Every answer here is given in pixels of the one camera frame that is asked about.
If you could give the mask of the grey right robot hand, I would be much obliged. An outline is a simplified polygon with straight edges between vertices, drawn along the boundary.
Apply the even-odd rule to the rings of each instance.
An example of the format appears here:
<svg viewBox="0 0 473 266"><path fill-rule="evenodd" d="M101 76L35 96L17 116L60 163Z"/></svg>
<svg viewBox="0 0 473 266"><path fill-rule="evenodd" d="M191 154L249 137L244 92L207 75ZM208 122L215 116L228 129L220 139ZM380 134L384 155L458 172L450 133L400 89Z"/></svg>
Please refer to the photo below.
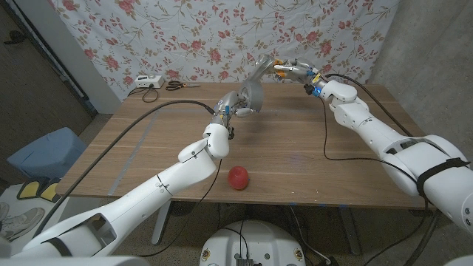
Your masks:
<svg viewBox="0 0 473 266"><path fill-rule="evenodd" d="M304 85L308 95L315 97L320 96L323 87L328 83L321 71L304 59L276 59L273 62L273 70L279 81L288 79L299 82Z"/></svg>

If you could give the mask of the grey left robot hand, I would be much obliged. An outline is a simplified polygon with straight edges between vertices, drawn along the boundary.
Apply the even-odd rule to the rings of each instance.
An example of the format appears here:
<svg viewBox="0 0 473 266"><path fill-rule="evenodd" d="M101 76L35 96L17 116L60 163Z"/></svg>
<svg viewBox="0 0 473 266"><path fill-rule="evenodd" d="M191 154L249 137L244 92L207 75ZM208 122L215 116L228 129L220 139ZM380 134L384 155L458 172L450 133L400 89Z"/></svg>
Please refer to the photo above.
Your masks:
<svg viewBox="0 0 473 266"><path fill-rule="evenodd" d="M233 116L247 117L253 113L256 113L256 110L250 107L249 99L236 91L231 91L215 105L211 122L230 130L230 120Z"/></svg>

